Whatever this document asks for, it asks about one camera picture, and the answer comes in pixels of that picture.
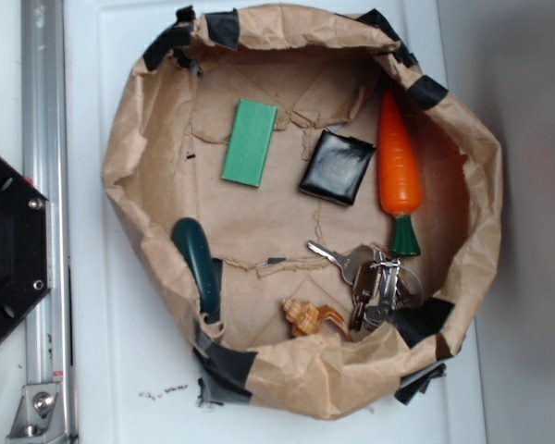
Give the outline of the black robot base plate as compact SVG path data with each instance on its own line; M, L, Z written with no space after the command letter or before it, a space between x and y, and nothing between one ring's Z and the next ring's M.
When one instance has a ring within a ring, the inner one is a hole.
M49 291L48 200L0 157L0 344Z

